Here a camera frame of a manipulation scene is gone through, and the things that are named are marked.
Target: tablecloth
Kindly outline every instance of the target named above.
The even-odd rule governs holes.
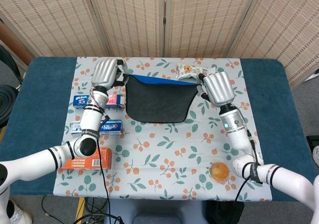
[[[72,82],[68,115],[62,143],[71,140],[71,122],[80,120],[83,110],[72,106],[74,95],[88,95],[91,77],[97,62],[106,57],[82,57]],[[257,152],[261,152],[244,74],[239,59],[194,58],[129,58],[131,74],[176,80],[178,63],[225,70],[236,95],[235,104],[243,113],[254,135]],[[116,87],[109,94],[125,96],[125,87]],[[219,109],[203,100],[199,94],[190,105],[183,123],[143,123],[131,119],[125,109],[106,111],[111,119],[121,119],[123,134],[101,136],[101,147],[112,149],[112,168],[106,170],[106,185],[110,198],[168,200],[233,200],[244,179],[235,175],[232,161],[243,152],[231,147]],[[228,178],[217,183],[210,176],[214,163],[224,163]],[[100,170],[59,170],[54,192],[58,196],[105,197]],[[239,196],[241,201],[271,200],[270,187],[249,181]]]

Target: shoe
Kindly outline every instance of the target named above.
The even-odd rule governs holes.
[[[30,213],[21,210],[17,203],[11,200],[14,204],[14,213],[10,218],[10,224],[32,224],[33,219]]]

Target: blue cloth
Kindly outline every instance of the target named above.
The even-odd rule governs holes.
[[[61,144],[75,65],[76,57],[40,57],[31,62],[0,143],[1,161]],[[283,66],[272,59],[241,59],[241,65],[265,163],[313,181],[317,171]],[[11,193],[52,194],[54,182],[55,173],[31,182],[17,181]],[[272,194],[276,201],[292,199],[274,189]]]

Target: black chair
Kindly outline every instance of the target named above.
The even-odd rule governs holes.
[[[22,85],[20,71],[14,59],[8,51],[0,45],[0,63],[7,65],[16,78],[19,80],[19,86],[14,88],[8,85],[0,85],[0,129],[5,127],[11,114],[15,99],[18,95],[18,89]]]

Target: toothpaste box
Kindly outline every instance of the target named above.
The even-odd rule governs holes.
[[[73,106],[76,109],[84,109],[89,96],[74,96]],[[106,104],[106,108],[123,108],[125,106],[125,97],[121,95],[109,95],[109,101]]]
[[[81,137],[81,127],[79,121],[71,123],[71,135],[73,137]],[[100,130],[100,135],[120,135],[122,134],[122,121],[120,119],[114,119],[107,121]]]

